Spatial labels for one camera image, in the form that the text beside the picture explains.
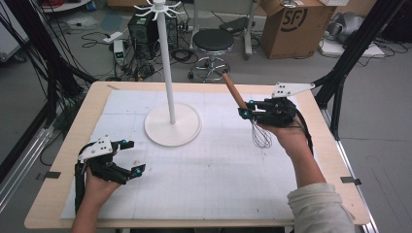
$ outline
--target stool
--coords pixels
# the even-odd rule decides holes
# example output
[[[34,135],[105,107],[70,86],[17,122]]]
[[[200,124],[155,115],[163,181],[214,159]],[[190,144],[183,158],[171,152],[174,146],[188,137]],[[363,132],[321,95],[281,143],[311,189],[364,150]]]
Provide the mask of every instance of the stool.
[[[203,79],[203,82],[218,81],[222,79],[223,70],[230,72],[230,66],[223,59],[217,57],[233,49],[232,35],[221,29],[205,29],[194,34],[193,48],[208,56],[200,58],[191,67],[188,77],[193,74]]]

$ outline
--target white stand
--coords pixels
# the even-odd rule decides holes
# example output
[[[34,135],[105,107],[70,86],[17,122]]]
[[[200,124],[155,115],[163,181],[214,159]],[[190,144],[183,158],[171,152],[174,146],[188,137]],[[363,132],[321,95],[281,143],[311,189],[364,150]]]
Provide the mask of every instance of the white stand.
[[[170,72],[169,48],[167,44],[166,23],[164,15],[170,16],[167,11],[178,14],[165,6],[165,0],[154,0],[149,8],[139,8],[139,10],[149,10],[154,12],[154,20],[157,19],[158,35],[160,40],[161,59],[163,61],[164,80],[166,82],[166,92],[168,105],[156,107],[149,112],[145,120],[145,129],[148,136],[156,143],[166,147],[177,147],[192,141],[200,132],[201,120],[197,111],[185,104],[178,104],[177,114],[173,101],[172,78]]]

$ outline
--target sf logo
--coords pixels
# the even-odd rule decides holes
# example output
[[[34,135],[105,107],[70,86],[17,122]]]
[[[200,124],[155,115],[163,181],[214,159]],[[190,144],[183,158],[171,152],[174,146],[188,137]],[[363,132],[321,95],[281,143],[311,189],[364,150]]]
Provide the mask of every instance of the sf logo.
[[[299,28],[306,19],[307,9],[287,11],[284,20],[282,21],[281,31],[291,32]]]

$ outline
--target black stool seat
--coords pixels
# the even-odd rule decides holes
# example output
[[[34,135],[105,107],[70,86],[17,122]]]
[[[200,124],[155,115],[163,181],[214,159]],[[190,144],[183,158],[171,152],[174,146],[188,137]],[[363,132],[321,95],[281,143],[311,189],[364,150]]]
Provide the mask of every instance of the black stool seat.
[[[193,44],[206,51],[223,51],[228,50],[234,44],[232,35],[221,29],[205,29],[194,34]]]

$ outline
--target person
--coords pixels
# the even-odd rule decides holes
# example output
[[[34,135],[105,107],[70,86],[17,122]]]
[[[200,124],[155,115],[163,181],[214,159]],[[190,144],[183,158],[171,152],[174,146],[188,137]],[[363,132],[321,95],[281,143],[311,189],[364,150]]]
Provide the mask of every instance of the person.
[[[334,186],[326,182],[298,124],[294,122],[286,128],[259,126],[277,137],[293,164],[297,189],[288,199],[294,216],[294,232],[355,232],[351,215]],[[100,208],[119,186],[94,177],[87,169],[86,194],[72,232],[95,232]]]

